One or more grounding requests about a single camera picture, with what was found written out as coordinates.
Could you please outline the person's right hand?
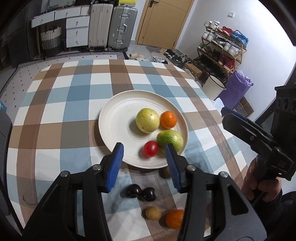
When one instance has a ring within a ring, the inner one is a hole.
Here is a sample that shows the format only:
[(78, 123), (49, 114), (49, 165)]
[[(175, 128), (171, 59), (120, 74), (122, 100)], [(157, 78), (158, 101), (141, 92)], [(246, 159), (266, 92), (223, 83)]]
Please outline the person's right hand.
[(263, 180), (259, 182), (254, 175), (256, 170), (257, 165), (256, 160), (254, 159), (248, 167), (241, 190), (247, 199), (251, 201), (255, 197), (254, 190), (258, 189), (265, 193), (262, 199), (263, 201), (272, 202), (280, 194), (282, 187), (281, 179), (276, 177), (273, 180)]

